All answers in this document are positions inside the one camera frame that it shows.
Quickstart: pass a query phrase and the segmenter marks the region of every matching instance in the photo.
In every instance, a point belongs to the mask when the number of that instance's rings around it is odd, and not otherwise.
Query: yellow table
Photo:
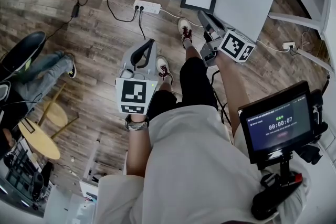
[[[50,102],[45,102],[43,104],[43,109],[44,111],[47,110]],[[64,127],[65,125],[68,124],[68,116],[65,113],[64,109],[57,103],[53,103],[51,105],[51,108],[47,112],[47,118],[50,119],[50,121],[59,126],[59,127]]]
[[[36,123],[26,119],[35,129],[32,133],[19,122],[19,129],[27,142],[42,155],[50,159],[60,159],[60,152],[54,141]]]

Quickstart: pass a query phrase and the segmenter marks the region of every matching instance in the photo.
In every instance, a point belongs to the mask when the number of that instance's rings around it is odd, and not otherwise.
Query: timer display
[[[276,124],[272,124],[272,125],[268,126],[268,128],[269,128],[270,130],[273,130],[273,129],[275,129],[276,127],[281,127],[281,126],[286,125],[286,124],[289,124],[289,123],[291,123],[291,122],[292,122],[292,117],[289,117],[289,118],[287,118],[287,119],[284,120],[284,121],[279,121],[279,122],[277,122]]]
[[[285,143],[310,131],[306,96],[247,119],[255,151]]]

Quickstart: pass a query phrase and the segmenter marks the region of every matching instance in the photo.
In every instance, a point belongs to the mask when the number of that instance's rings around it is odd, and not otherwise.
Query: chair leg
[[[285,22],[293,23],[293,24],[307,26],[309,28],[316,29],[319,33],[321,33],[321,22],[317,20],[307,19],[307,18],[303,18],[300,16],[295,16],[295,15],[274,13],[274,12],[270,12],[268,14],[268,17],[274,20],[282,20]]]
[[[57,131],[55,134],[51,136],[51,139],[54,140],[57,135],[59,135],[61,132],[63,132],[65,129],[67,129],[70,125],[72,125],[76,120],[78,120],[79,117],[75,118],[74,120],[70,121],[67,125],[62,127],[59,131]]]
[[[53,103],[56,101],[57,97],[59,96],[59,94],[61,93],[61,91],[63,90],[64,86],[66,83],[64,83],[61,88],[57,91],[57,93],[55,94],[55,96],[52,98],[49,106],[47,107],[46,111],[43,113],[40,121],[38,122],[38,126],[41,126],[43,121],[46,119],[47,113],[49,112],[49,110],[51,109],[51,106],[53,105]]]

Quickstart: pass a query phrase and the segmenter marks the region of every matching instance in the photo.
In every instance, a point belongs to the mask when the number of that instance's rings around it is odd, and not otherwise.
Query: electrical outlet
[[[158,3],[153,3],[153,2],[147,2],[147,1],[142,1],[142,0],[136,0],[133,5],[133,9],[135,9],[135,6],[143,7],[142,12],[148,12],[148,13],[155,13],[159,14],[161,5]]]
[[[290,47],[295,48],[295,42],[284,42],[284,43],[282,43],[282,47],[285,50],[289,50]]]

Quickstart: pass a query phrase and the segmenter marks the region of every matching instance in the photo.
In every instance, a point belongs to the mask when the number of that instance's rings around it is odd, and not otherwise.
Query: white sneaker
[[[70,79],[73,79],[77,75],[77,69],[76,69],[76,66],[75,66],[75,58],[74,58],[73,54],[67,54],[67,56],[69,56],[72,59],[72,62],[73,62],[73,67],[72,67],[71,71],[68,72]]]
[[[173,75],[170,73],[168,62],[163,56],[157,57],[156,69],[163,80],[165,77],[169,76],[171,78],[171,84],[173,84]]]
[[[180,32],[180,34],[182,35],[182,45],[183,45],[183,48],[185,48],[183,42],[188,39],[190,40],[191,43],[193,43],[192,41],[192,35],[191,35],[191,23],[186,19],[186,18],[182,18],[178,21],[178,30]]]

